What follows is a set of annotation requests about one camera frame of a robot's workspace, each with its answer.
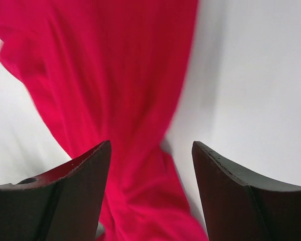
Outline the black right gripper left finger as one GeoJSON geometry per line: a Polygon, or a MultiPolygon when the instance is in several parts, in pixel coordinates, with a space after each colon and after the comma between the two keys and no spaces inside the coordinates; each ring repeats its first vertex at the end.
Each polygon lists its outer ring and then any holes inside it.
{"type": "Polygon", "coordinates": [[[95,240],[110,157],[104,141],[45,173],[0,185],[0,240],[95,240]]]}

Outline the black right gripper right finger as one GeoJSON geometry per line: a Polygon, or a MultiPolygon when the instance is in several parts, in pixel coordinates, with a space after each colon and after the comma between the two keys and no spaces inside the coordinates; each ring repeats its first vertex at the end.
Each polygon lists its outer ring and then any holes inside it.
{"type": "Polygon", "coordinates": [[[258,174],[199,141],[192,158],[209,240],[301,240],[301,186],[258,174]]]}

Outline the red t shirt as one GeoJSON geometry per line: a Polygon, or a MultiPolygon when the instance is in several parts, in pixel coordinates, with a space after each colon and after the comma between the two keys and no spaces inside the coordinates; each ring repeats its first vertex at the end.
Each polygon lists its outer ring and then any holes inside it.
{"type": "Polygon", "coordinates": [[[1,64],[74,158],[111,142],[102,240],[206,240],[161,142],[197,1],[0,1],[1,64]]]}

